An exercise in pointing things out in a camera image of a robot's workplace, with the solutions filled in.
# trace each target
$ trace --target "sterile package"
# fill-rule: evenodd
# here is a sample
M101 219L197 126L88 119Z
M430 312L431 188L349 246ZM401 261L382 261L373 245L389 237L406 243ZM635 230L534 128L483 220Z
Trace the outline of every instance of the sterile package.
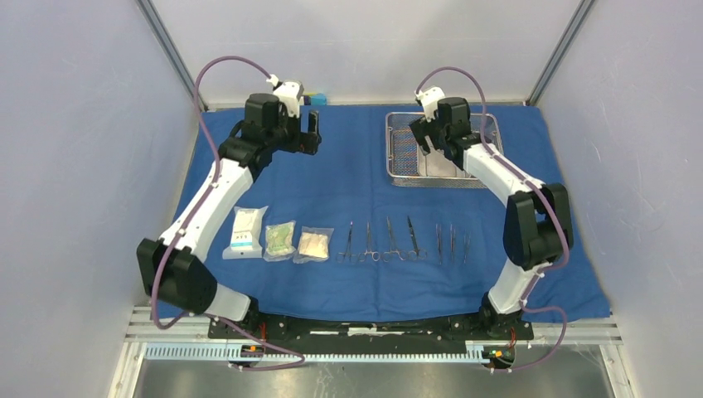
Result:
M266 226L266 251L264 260L282 261L293 257L293 232L295 221L289 221L275 226Z
M232 226L230 246L222 252L222 259L260 259L261 221L268 206L245 209L235 206L235 224Z
M293 257L296 264L308 261L325 261L329 259L329 242L334 228L303 227L298 243L298 253Z

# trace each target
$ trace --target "table surface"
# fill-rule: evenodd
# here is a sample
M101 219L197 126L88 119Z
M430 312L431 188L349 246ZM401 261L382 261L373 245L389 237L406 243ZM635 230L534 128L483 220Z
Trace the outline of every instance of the table surface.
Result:
M390 184L385 169L385 117L390 112L415 112L414 106L319 107L322 144L318 153L277 152L237 206L269 206L264 224L295 220L293 242L301 226L335 228L330 253L344 251L349 222L354 221L352 249L364 250L366 223L371 223L373 247L387 251L389 217L401 249L412 247L406 217L410 216L424 261L389 263L293 264L259 260L223 260L234 220L230 214L217 233L205 264L218 282L259 300L262 311L300 318L348 321L400 321L475 312L482 296L495 284L505 263L502 245L505 208L487 189L411 188ZM537 108L489 106L497 118L505 154L525 172L545 182L562 182L545 121ZM222 142L242 109L206 113L216 142ZM201 186L212 155L201 137L183 188L179 213ZM444 233L444 263L438 262L436 225ZM471 236L466 264L449 262L449 228L457 242ZM463 246L458 248L463 258ZM570 263L540 281L530 306L559 305L570 320L606 318L605 298L584 246L575 232ZM162 307L163 317L180 311ZM556 313L527 314L538 322L560 321Z

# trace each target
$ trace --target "white package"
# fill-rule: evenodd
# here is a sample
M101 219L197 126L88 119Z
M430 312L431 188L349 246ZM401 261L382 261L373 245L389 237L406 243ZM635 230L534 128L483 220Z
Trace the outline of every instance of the white package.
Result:
M298 253L293 257L296 264L329 259L329 242L334 228L309 228L304 226L298 242Z
M260 259L261 223L268 206L260 209L245 209L235 206L235 224L232 226L230 246L222 252L222 259Z

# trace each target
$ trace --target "white wall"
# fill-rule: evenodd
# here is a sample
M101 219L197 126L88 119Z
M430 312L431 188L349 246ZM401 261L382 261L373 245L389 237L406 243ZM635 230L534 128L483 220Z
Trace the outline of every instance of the white wall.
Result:
M597 2L541 103L642 396L701 396L703 2Z
M105 396L192 111L133 2L0 9L0 396Z
M248 56L334 102L404 102L438 66L470 70L490 100L529 94L579 0L153 0L192 75L224 54ZM214 68L211 104L243 103L258 72ZM457 76L448 94L478 95Z

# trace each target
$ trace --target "white robotic arm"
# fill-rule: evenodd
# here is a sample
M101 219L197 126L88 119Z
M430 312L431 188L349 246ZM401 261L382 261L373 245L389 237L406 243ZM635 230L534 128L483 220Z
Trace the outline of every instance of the white robotic arm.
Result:
M484 296L481 312L494 324L519 319L523 294L531 288L531 281L542 276L541 271L559 258L562 249L555 226L549 220L535 218L537 212L545 213L545 209L528 183L550 198L571 247L573 234L566 190L560 184L546 185L529 176L503 157L493 143L482 142L471 130L465 99L445 98L439 87L419 91L416 97L424 117L415 120L410 128L423 152L430 150L426 141L429 139L457 167L483 182L506 207L503 245L508 258L498 281Z
M251 95L245 103L244 120L219 147L217 181L212 179L218 168L213 162L206 180L176 221L157 241L144 239L139 244L137 258L147 294L151 294L162 258L172 246L158 283L159 299L191 313L232 321L247 314L252 299L218 284L204 265L212 240L232 207L269 165L273 152L312 155L322 142L317 112L308 116L308 132L301 131L300 83L280 82L275 75L267 81L274 86L273 94Z

